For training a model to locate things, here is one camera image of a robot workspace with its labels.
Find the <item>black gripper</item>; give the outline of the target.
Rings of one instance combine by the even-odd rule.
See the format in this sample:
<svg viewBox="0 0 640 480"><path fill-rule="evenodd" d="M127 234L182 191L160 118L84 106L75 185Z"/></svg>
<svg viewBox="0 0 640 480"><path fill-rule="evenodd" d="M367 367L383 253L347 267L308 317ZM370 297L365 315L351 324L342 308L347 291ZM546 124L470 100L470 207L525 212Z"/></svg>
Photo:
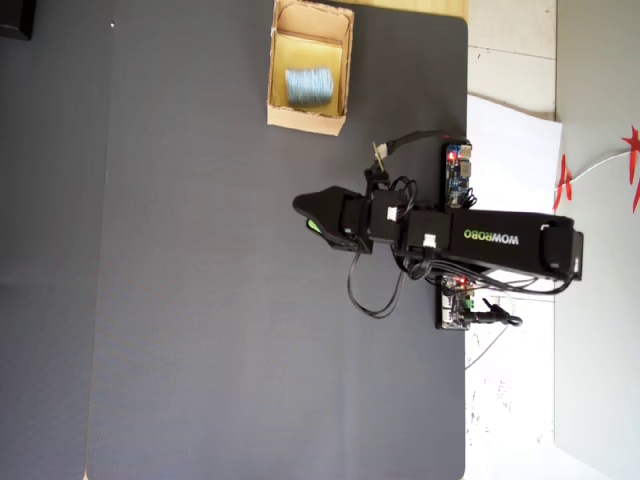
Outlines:
<svg viewBox="0 0 640 480"><path fill-rule="evenodd" d="M300 194L294 210L307 218L306 227L332 249L371 254L373 242L367 233L367 196L339 186ZM325 232L320 226L341 226L341 233Z"/></svg>

